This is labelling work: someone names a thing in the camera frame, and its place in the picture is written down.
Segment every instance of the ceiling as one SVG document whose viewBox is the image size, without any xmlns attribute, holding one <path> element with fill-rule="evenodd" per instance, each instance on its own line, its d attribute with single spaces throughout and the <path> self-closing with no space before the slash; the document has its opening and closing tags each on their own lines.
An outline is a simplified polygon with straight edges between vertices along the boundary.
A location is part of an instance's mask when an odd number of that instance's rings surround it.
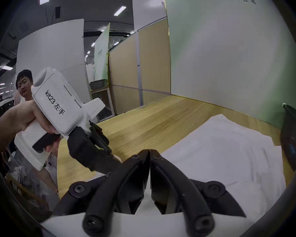
<svg viewBox="0 0 296 237">
<path fill-rule="evenodd" d="M 113 14 L 121 7 L 126 9 L 119 15 Z M 61 7 L 60 18 L 53 16 L 55 7 Z M 111 29 L 131 31 L 134 29 L 132 0 L 49 0 L 39 5 L 39 0 L 24 0 L 17 9 L 2 41 L 0 52 L 10 58 L 17 54 L 18 42 L 25 36 L 48 25 L 83 18 L 84 30 L 102 29 L 111 22 Z M 85 38 L 85 53 L 97 37 Z M 0 65 L 8 60 L 0 57 Z"/>
</svg>

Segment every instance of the finger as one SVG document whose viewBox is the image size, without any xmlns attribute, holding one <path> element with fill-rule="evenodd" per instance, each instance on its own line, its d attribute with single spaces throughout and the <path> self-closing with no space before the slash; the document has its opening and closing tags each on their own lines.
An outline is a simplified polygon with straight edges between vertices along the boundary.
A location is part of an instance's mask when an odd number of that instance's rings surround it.
<svg viewBox="0 0 296 237">
<path fill-rule="evenodd" d="M 33 101 L 32 104 L 32 111 L 36 118 L 36 120 L 39 122 L 41 127 L 48 133 L 54 133 L 56 132 L 55 127 L 52 126 L 52 124 L 49 122 L 47 117 L 42 113 L 40 108 L 37 106 L 37 104 Z"/>
<path fill-rule="evenodd" d="M 54 148 L 55 149 L 58 149 L 59 147 L 59 141 L 55 141 L 54 144 L 53 144 Z"/>
<path fill-rule="evenodd" d="M 52 145 L 47 145 L 46 148 L 45 148 L 45 151 L 50 153 L 51 152 L 51 148 L 52 148 Z"/>
</svg>

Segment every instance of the black hair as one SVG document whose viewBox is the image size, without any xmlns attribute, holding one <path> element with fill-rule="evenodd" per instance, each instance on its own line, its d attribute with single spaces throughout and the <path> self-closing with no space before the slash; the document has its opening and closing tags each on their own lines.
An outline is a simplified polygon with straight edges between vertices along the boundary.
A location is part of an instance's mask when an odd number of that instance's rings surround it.
<svg viewBox="0 0 296 237">
<path fill-rule="evenodd" d="M 28 69 L 24 69 L 20 73 L 18 73 L 18 76 L 16 77 L 16 82 L 15 82 L 16 89 L 18 89 L 18 82 L 23 77 L 27 77 L 31 82 L 33 82 L 32 72 Z"/>
</svg>

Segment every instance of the white wall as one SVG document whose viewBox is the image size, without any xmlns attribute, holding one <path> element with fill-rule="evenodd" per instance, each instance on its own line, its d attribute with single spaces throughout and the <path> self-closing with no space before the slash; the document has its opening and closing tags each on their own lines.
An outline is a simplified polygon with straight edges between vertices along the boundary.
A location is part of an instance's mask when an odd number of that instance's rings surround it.
<svg viewBox="0 0 296 237">
<path fill-rule="evenodd" d="M 171 93 L 281 128 L 296 108 L 296 44 L 272 0 L 167 0 Z"/>
<path fill-rule="evenodd" d="M 59 70 L 85 103 L 91 100 L 83 46 L 83 19 L 42 28 L 19 41 L 16 72 L 46 67 Z"/>
<path fill-rule="evenodd" d="M 94 64 L 87 64 L 87 75 L 88 75 L 88 81 L 89 83 L 94 81 Z"/>
<path fill-rule="evenodd" d="M 167 16 L 164 0 L 133 0 L 133 15 L 135 30 L 164 18 Z"/>
</svg>

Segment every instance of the cable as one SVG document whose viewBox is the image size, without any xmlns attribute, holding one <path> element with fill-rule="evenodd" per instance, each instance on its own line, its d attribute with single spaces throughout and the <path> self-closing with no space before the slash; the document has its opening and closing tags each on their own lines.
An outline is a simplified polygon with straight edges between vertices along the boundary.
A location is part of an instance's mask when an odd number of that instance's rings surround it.
<svg viewBox="0 0 296 237">
<path fill-rule="evenodd" d="M 47 20 L 47 24 L 48 24 L 48 18 L 47 18 L 47 10 L 46 10 L 46 7 L 45 7 L 45 14 L 46 14 L 46 20 Z"/>
<path fill-rule="evenodd" d="M 50 23 L 50 25 L 53 23 L 54 13 L 55 13 L 55 9 L 54 9 L 53 15 L 52 15 L 52 17 L 51 17 L 51 23 Z"/>
</svg>

